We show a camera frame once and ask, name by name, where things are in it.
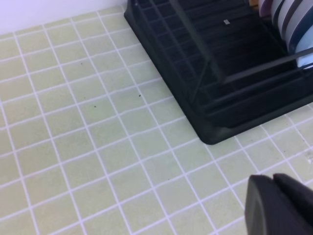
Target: black plastic object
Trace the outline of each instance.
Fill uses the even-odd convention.
[[[250,176],[245,218],[249,235],[312,235],[313,191],[285,174]]]
[[[313,101],[313,70],[295,61],[313,48],[288,55],[244,0],[128,0],[125,18],[204,143]]]

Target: white grout line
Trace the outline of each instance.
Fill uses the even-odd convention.
[[[20,52],[20,54],[22,53],[22,50],[21,50],[21,47],[20,47],[20,44],[17,40],[17,37],[15,35],[15,33],[13,34],[14,35],[14,40],[17,44],[17,47],[18,47],[18,50]],[[28,68],[26,66],[26,62],[24,60],[24,57],[22,56],[22,62],[23,62],[23,65],[25,67],[25,70],[26,70],[26,74],[27,74],[27,77],[28,77],[28,80],[32,86],[32,89],[33,91],[35,92],[35,89],[34,89],[34,86],[31,82],[31,79],[30,79],[30,75],[28,74]],[[13,149],[13,153],[14,153],[14,158],[15,158],[15,161],[16,161],[16,164],[17,164],[17,167],[18,167],[18,171],[19,171],[19,175],[21,177],[21,182],[22,182],[22,185],[23,185],[23,188],[24,188],[24,191],[25,191],[25,195],[26,195],[26,199],[27,199],[27,204],[28,204],[28,207],[30,209],[30,214],[31,214],[31,217],[32,217],[32,220],[33,220],[33,223],[34,223],[34,227],[35,227],[35,230],[36,230],[36,234],[40,234],[40,231],[39,231],[39,228],[38,228],[38,225],[37,225],[37,221],[36,221],[36,218],[35,218],[35,214],[34,214],[34,211],[32,209],[32,204],[31,204],[31,201],[30,201],[30,197],[29,197],[29,194],[28,194],[28,191],[27,191],[27,187],[26,187],[26,184],[25,184],[25,181],[24,181],[24,178],[23,178],[23,174],[22,174],[22,170],[21,170],[21,165],[19,163],[19,160],[18,160],[18,157],[17,157],[17,153],[15,151],[15,146],[14,146],[14,142],[13,142],[13,139],[12,139],[12,136],[11,136],[11,131],[8,127],[8,123],[7,123],[7,119],[6,119],[6,114],[4,112],[4,109],[3,109],[3,106],[1,105],[1,108],[2,108],[2,113],[3,113],[3,118],[5,119],[5,123],[7,125],[7,130],[8,130],[8,135],[9,135],[9,138],[10,138],[10,142],[11,142],[11,145],[12,145],[12,149]]]
[[[75,29],[76,33],[78,34],[76,25],[74,25],[74,29]],[[97,68],[96,68],[96,66],[95,66],[95,64],[94,64],[94,62],[93,62],[93,60],[91,59],[91,57],[90,57],[90,55],[89,55],[89,52],[87,51],[87,49],[86,49],[86,47],[85,47],[84,44],[83,44],[83,48],[84,48],[84,50],[85,50],[85,52],[86,52],[86,54],[87,54],[87,56],[88,56],[88,58],[89,58],[89,60],[90,60],[90,62],[91,62],[91,65],[92,65],[93,69],[97,72],[98,78],[99,78],[99,80],[100,80],[100,83],[101,83],[103,89],[104,89],[105,92],[108,94],[108,90],[107,90],[106,86],[104,85],[104,83],[103,83],[103,81],[102,81],[102,79],[101,79],[101,75],[98,73],[98,70],[97,70]],[[113,109],[114,109],[114,112],[117,114],[117,118],[119,119],[119,122],[122,124],[121,118],[120,118],[120,116],[119,116],[119,114],[118,114],[118,111],[117,111],[117,109],[116,109],[116,107],[115,107],[115,105],[114,105],[114,103],[113,103],[113,101],[112,101],[112,99],[111,99],[110,94],[108,95],[108,99],[109,99],[109,101],[110,101],[110,103],[111,103],[111,105],[112,105],[112,107],[113,107]],[[88,135],[89,135],[89,138],[90,138],[90,140],[91,140],[91,142],[92,142],[93,147],[94,147],[95,149],[97,149],[96,144],[94,143],[94,140],[93,140],[93,138],[92,138],[92,136],[91,136],[91,133],[90,133],[90,131],[89,131],[88,128],[87,128],[87,131],[88,131]],[[107,175],[108,173],[107,173],[107,170],[106,170],[106,168],[105,168],[105,166],[104,166],[104,164],[103,164],[103,162],[102,162],[102,160],[101,160],[99,151],[96,151],[96,155],[97,155],[97,158],[98,158],[98,160],[99,160],[99,162],[100,162],[100,164],[101,164],[101,167],[102,167],[104,173]],[[121,206],[121,204],[120,204],[120,202],[119,202],[119,200],[118,200],[118,196],[117,196],[117,193],[116,193],[116,191],[115,191],[115,189],[114,189],[114,187],[113,187],[113,184],[112,184],[112,182],[111,182],[111,180],[110,180],[109,177],[107,178],[107,180],[108,180],[108,183],[109,183],[110,188],[111,188],[111,190],[112,190],[112,193],[113,193],[113,195],[114,195],[114,198],[115,198],[115,201],[116,201],[117,206],[118,206],[118,208],[119,208],[119,211],[121,212],[121,215],[122,215],[122,217],[123,217],[123,219],[124,219],[124,221],[125,221],[127,230],[128,230],[128,232],[129,232],[130,234],[132,234],[131,227],[130,227],[130,225],[129,225],[127,219],[126,219],[126,216],[125,216],[125,214],[124,214],[124,212],[123,212],[122,206]]]
[[[110,38],[111,42],[113,43],[113,45],[114,45],[114,47],[115,47],[115,49],[116,49],[116,51],[117,51],[117,53],[118,53],[120,59],[122,60],[122,62],[123,62],[123,64],[124,64],[125,68],[127,69],[128,73],[129,73],[129,75],[131,76],[131,78],[132,78],[134,84],[136,84],[133,75],[131,74],[131,72],[130,72],[130,70],[129,70],[127,64],[126,64],[126,62],[124,61],[123,57],[121,56],[121,54],[120,54],[119,50],[117,49],[117,47],[116,47],[114,41],[112,40],[110,34],[109,34],[109,38]],[[136,87],[137,87],[138,92],[141,94],[142,92],[141,92],[141,90],[139,89],[139,87],[138,87],[138,86],[136,86]],[[142,95],[142,99],[143,99],[143,101],[144,101],[144,103],[145,103],[145,105],[146,105],[146,107],[147,107],[147,109],[148,109],[150,115],[153,117],[155,123],[157,124],[157,128],[158,128],[159,131],[161,132],[161,134],[162,134],[164,140],[166,141],[166,143],[167,143],[169,149],[171,150],[171,153],[173,154],[173,156],[174,156],[174,158],[175,158],[175,161],[177,162],[178,166],[180,167],[180,169],[181,169],[181,171],[182,171],[182,173],[183,173],[183,175],[184,175],[184,177],[185,177],[185,180],[187,181],[189,187],[191,188],[191,190],[193,191],[193,193],[194,193],[194,195],[195,195],[197,201],[199,202],[200,199],[199,199],[199,197],[198,197],[198,195],[197,195],[195,189],[193,188],[193,186],[192,186],[192,184],[190,183],[189,179],[186,177],[185,172],[184,172],[184,169],[182,168],[180,162],[178,161],[178,159],[177,159],[177,157],[176,157],[176,155],[175,155],[175,152],[174,152],[173,149],[171,148],[171,145],[169,144],[169,142],[168,142],[168,140],[167,140],[167,138],[166,138],[166,136],[165,136],[163,130],[161,129],[160,125],[158,125],[157,119],[156,119],[156,117],[154,116],[153,112],[151,111],[150,106],[149,106],[148,102],[146,101],[146,99],[145,99],[145,97],[144,97],[143,95]],[[148,175],[148,173],[146,172],[146,169],[144,168],[144,165],[142,165],[142,167],[143,167],[143,169],[144,169],[144,171],[145,171],[145,173],[146,173],[146,175],[147,175],[147,178],[149,179],[149,175]],[[168,214],[167,214],[166,210],[163,208],[163,204],[162,204],[162,202],[161,202],[161,200],[160,200],[160,198],[159,198],[159,196],[158,196],[158,193],[156,192],[155,189],[154,189],[154,192],[155,192],[155,195],[156,195],[156,197],[157,197],[157,199],[158,199],[158,201],[159,201],[159,203],[160,203],[160,205],[161,205],[161,207],[162,207],[162,209],[163,209],[164,214],[166,215],[166,217],[168,217]],[[201,207],[202,207],[203,212],[204,212],[205,215],[207,216],[207,219],[209,220],[209,222],[211,223],[213,229],[215,230],[215,226],[214,226],[214,224],[213,224],[213,222],[212,222],[210,216],[208,215],[207,211],[205,210],[203,204],[200,203],[200,205],[201,205]],[[174,232],[174,234],[176,234],[176,231],[175,231],[175,229],[174,229],[174,226],[173,226],[171,220],[168,219],[168,222],[169,222],[169,224],[170,224],[170,226],[171,226],[172,231]]]
[[[56,60],[57,60],[57,62],[58,62],[58,65],[61,67],[61,65],[60,65],[60,63],[59,63],[59,59],[58,59],[58,57],[57,57],[57,55],[56,55],[56,53],[55,53],[54,47],[53,47],[53,45],[52,45],[52,42],[51,42],[51,40],[50,40],[50,38],[49,38],[49,36],[48,36],[48,33],[47,33],[47,31],[46,31],[45,28],[44,28],[44,32],[45,32],[45,35],[46,35],[46,37],[47,37],[47,40],[48,40],[48,42],[49,42],[49,44],[50,44],[50,46],[51,46],[51,48],[52,48],[53,54],[54,54],[54,56],[55,56],[55,58],[56,58]],[[34,89],[34,85],[32,84],[32,86],[33,86],[33,90],[34,90],[34,93],[35,93],[35,96],[36,96],[38,105],[39,105],[39,107],[40,107],[40,109],[41,109],[41,112],[42,112],[42,115],[43,115],[43,119],[44,119],[44,122],[45,122],[45,124],[46,124],[46,128],[47,128],[47,130],[48,130],[49,136],[50,136],[50,140],[51,140],[51,142],[52,142],[54,151],[55,151],[55,153],[56,153],[56,155],[57,155],[58,163],[59,163],[59,166],[60,166],[62,175],[63,175],[63,177],[64,177],[64,180],[65,180],[67,189],[70,190],[70,189],[71,189],[71,188],[70,188],[70,184],[69,184],[67,175],[66,175],[66,173],[65,173],[65,170],[64,170],[64,168],[63,168],[62,160],[61,160],[61,158],[60,158],[58,149],[57,149],[57,147],[56,147],[56,145],[55,145],[55,142],[54,142],[54,139],[53,139],[53,135],[52,135],[51,130],[50,130],[50,127],[49,127],[49,125],[48,125],[48,123],[47,123],[47,121],[46,121],[46,117],[45,117],[45,115],[44,115],[44,111],[43,111],[43,108],[42,108],[41,103],[40,103],[40,101],[39,101],[38,95],[37,95],[37,93],[36,93],[36,91],[35,91],[35,89]],[[81,227],[82,227],[83,233],[84,233],[84,235],[87,235],[86,230],[85,230],[85,227],[84,227],[84,224],[81,222],[82,218],[81,218],[81,215],[80,215],[80,213],[79,213],[79,209],[78,209],[78,206],[77,206],[76,201],[75,201],[75,199],[74,199],[73,193],[70,191],[70,192],[69,192],[69,195],[70,195],[71,200],[72,200],[72,202],[73,202],[73,206],[74,206],[74,208],[75,208],[75,212],[76,212],[78,221],[80,222],[80,225],[81,225]]]

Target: dish rack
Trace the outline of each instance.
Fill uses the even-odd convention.
[[[128,0],[125,18],[204,143],[313,102],[295,60],[313,48],[289,55],[245,0]]]

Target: tile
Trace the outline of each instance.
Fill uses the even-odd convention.
[[[20,177],[14,155],[0,158],[0,185],[16,180]]]
[[[182,119],[162,127],[168,142],[172,147],[197,138],[197,134],[187,119]]]
[[[226,229],[219,232],[220,235],[247,235],[246,223],[241,220],[235,224],[230,225]]]
[[[110,14],[115,14],[115,13],[122,13],[123,9],[121,6],[117,5],[117,6],[100,10],[98,12],[100,16],[105,16],[105,15],[110,15]]]
[[[39,30],[42,30],[42,29],[43,29],[43,27],[41,25],[38,25],[38,26],[31,27],[31,28],[27,28],[27,29],[22,29],[22,30],[16,31],[15,34],[16,35],[21,35],[21,34],[25,34],[25,33],[31,33],[31,32],[35,32],[35,31],[39,31]]]
[[[237,196],[239,197],[239,200],[241,201],[241,203],[243,205],[246,204],[246,192],[248,189],[248,180],[236,185],[235,187],[233,187],[235,193],[237,194]]]
[[[6,34],[1,34],[0,39],[7,39],[7,38],[12,38],[14,37],[13,33],[6,33]]]
[[[156,189],[168,214],[172,214],[197,201],[185,178],[169,182]]]
[[[199,205],[174,215],[171,221],[178,235],[207,235],[213,232],[209,220]]]
[[[244,214],[239,202],[230,190],[204,201],[203,205],[217,229]]]
[[[151,61],[133,65],[129,67],[129,70],[137,84],[161,77],[155,65]]]
[[[87,234],[128,235],[125,221],[118,208],[114,208],[84,222]]]
[[[46,49],[50,47],[45,32],[35,32],[17,37],[23,54]]]
[[[124,111],[145,105],[143,99],[139,95],[139,91],[136,88],[132,88],[112,94],[111,99],[117,111],[122,113]]]
[[[54,140],[62,161],[83,155],[93,150],[86,130],[59,137]]]
[[[295,175],[294,171],[290,168],[290,166],[287,163],[282,163],[280,165],[277,165],[267,171],[262,172],[262,174],[267,175],[269,177],[273,177],[273,174],[276,173],[285,173],[292,178],[297,179],[297,176]]]
[[[207,147],[210,150],[214,159],[218,159],[240,149],[240,146],[234,137],[215,145],[208,145]]]
[[[21,171],[28,175],[58,163],[52,142],[45,142],[17,152]]]
[[[80,188],[73,195],[82,218],[102,211],[116,203],[106,179]]]
[[[313,128],[313,120],[302,123],[297,126],[297,129],[301,133],[301,135],[305,138],[310,146],[313,145],[313,135],[312,135],[312,128]]]
[[[133,232],[164,217],[162,208],[153,192],[148,192],[123,204],[122,208]]]
[[[268,134],[272,135],[292,126],[292,123],[286,116],[280,116],[276,119],[273,119],[271,121],[268,121],[267,123],[262,124],[262,126],[268,132]]]
[[[76,225],[74,227],[66,229],[63,232],[58,233],[58,235],[84,235],[84,232],[80,225]]]
[[[311,150],[296,156],[289,160],[293,169],[300,176],[301,180],[306,182],[313,179],[313,152]]]
[[[90,127],[89,130],[97,147],[102,147],[126,137],[126,133],[118,118],[96,124]]]
[[[0,155],[9,153],[12,151],[11,142],[9,139],[8,132],[4,130],[0,130]]]
[[[129,135],[145,131],[157,124],[147,108],[129,111],[121,116]]]
[[[25,209],[27,206],[21,182],[0,188],[0,218]]]
[[[46,24],[44,24],[44,26],[45,26],[45,28],[51,28],[51,27],[55,27],[55,26],[59,26],[59,25],[67,24],[67,23],[68,24],[70,23],[70,19],[65,18],[65,19],[62,19],[62,20],[59,20],[59,21],[46,23]]]
[[[133,166],[110,177],[119,201],[126,200],[150,188],[140,165]]]
[[[308,106],[303,106],[287,114],[288,117],[294,122],[299,123],[313,116],[313,110]]]
[[[253,145],[247,148],[246,152],[258,170],[264,170],[284,160],[283,156],[270,140]]]
[[[69,65],[64,65],[62,68],[68,81],[73,81],[95,74],[95,70],[93,69],[91,62],[88,59],[74,62]]]
[[[114,50],[114,45],[108,35],[85,39],[83,42],[90,56]]]
[[[301,138],[294,128],[278,134],[272,139],[286,157],[291,157],[308,148],[304,139]]]
[[[169,148],[157,129],[135,135],[132,141],[141,159],[164,152]]]
[[[48,29],[47,33],[54,46],[79,40],[75,28],[72,25]]]
[[[139,43],[138,38],[131,29],[112,33],[110,36],[118,49]]]
[[[46,116],[46,120],[53,136],[84,126],[76,107],[52,113]]]
[[[102,18],[108,32],[114,32],[122,29],[129,28],[129,24],[125,20],[123,14],[116,14],[112,16],[105,16]]]
[[[26,73],[22,59],[14,58],[0,62],[0,81]]]
[[[72,19],[74,22],[78,22],[78,21],[88,20],[88,19],[92,19],[92,18],[96,18],[96,17],[98,17],[96,12],[88,12],[86,14],[74,16],[74,17],[72,17]]]
[[[36,234],[30,212],[15,215],[0,222],[0,234],[6,235],[32,235]]]
[[[38,118],[10,128],[13,144],[16,149],[44,141],[49,138],[44,120]]]
[[[162,223],[159,223],[151,228],[148,228],[147,230],[139,233],[139,235],[174,235],[171,226],[167,221],[164,221]]]
[[[71,83],[70,88],[72,89],[77,102],[82,102],[105,94],[97,76]]]
[[[52,233],[78,221],[69,195],[35,207],[34,214],[41,234]]]
[[[116,70],[124,66],[121,58],[115,51],[96,55],[92,58],[92,61],[98,72]]]
[[[223,175],[214,164],[192,172],[188,175],[188,179],[200,199],[204,199],[228,186]]]
[[[33,90],[27,77],[19,77],[0,83],[0,98],[2,101],[14,99],[32,92]]]
[[[175,149],[174,152],[185,172],[212,161],[210,154],[200,140]]]
[[[87,124],[105,120],[115,115],[115,111],[107,97],[81,104],[79,108]]]
[[[218,165],[231,185],[256,173],[243,151],[220,160]]]
[[[45,50],[24,56],[29,72],[43,70],[58,65],[52,50]]]
[[[0,110],[0,127],[4,127],[4,126],[5,126],[5,121],[4,121],[3,113]]]
[[[42,72],[33,73],[30,77],[37,91],[65,83],[60,68],[53,68],[44,70]]]
[[[64,171],[71,188],[104,176],[101,164],[94,153],[64,164]]]
[[[171,180],[182,174],[172,153],[165,153],[144,162],[144,167],[154,185]]]
[[[165,82],[161,79],[141,85],[139,89],[149,104],[172,96]]]
[[[237,138],[243,147],[255,143],[257,141],[260,141],[266,137],[267,135],[265,131],[260,126],[254,127],[253,129],[250,129],[237,135]]]
[[[147,52],[145,51],[141,44],[121,49],[119,53],[121,54],[124,62],[128,66],[150,60],[150,57],[148,56]]]
[[[108,92],[114,92],[134,85],[131,76],[124,69],[105,73],[101,75],[101,79]]]
[[[174,98],[151,105],[150,109],[153,115],[156,117],[159,125],[184,116],[184,113]]]
[[[38,99],[45,113],[74,104],[74,100],[67,85],[39,93]]]
[[[76,23],[76,29],[82,39],[104,34],[106,31],[99,19]]]
[[[28,177],[25,179],[25,184],[33,205],[67,191],[59,167]]]
[[[60,63],[68,63],[87,57],[83,44],[81,42],[57,47],[54,49]]]
[[[18,56],[19,54],[14,38],[0,41],[0,60]]]
[[[101,149],[99,154],[108,174],[138,162],[129,140]]]

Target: dish rack wire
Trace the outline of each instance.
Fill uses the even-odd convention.
[[[207,144],[313,101],[313,48],[289,55],[245,0],[128,0],[125,18]]]

